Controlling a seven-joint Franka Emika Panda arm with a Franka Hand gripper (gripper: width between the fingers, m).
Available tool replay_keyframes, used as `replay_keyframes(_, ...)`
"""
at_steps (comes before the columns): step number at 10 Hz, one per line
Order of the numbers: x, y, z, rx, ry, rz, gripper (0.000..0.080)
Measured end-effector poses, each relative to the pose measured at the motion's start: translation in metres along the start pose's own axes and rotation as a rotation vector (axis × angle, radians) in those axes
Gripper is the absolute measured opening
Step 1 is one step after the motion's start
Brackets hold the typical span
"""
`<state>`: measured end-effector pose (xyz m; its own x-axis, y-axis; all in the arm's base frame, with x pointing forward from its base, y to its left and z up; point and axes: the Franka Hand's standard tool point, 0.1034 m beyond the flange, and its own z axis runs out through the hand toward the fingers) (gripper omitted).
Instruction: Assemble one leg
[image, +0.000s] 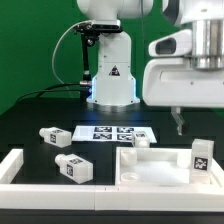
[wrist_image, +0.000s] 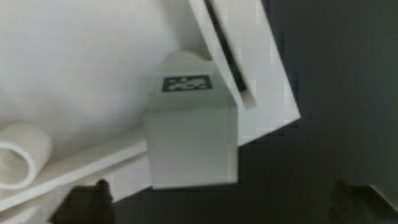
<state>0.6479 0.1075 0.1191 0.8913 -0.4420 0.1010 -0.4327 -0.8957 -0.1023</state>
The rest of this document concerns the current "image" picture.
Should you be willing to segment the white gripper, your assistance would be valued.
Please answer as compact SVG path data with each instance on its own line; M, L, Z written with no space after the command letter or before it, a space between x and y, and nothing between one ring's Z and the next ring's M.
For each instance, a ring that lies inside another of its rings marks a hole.
M180 107L224 108L224 71L195 70L184 58L154 59L145 67L142 97L149 106L172 107L182 135L185 120Z

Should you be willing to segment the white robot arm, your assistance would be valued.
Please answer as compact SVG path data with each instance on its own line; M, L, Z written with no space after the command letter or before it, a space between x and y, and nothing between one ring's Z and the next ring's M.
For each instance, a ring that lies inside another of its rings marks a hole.
M153 0L77 0L99 37L98 72L90 105L123 108L139 100L130 74L131 40L122 18L151 11ZM163 16L180 30L151 42L142 99L169 107L178 125L181 109L224 108L224 0L162 0Z

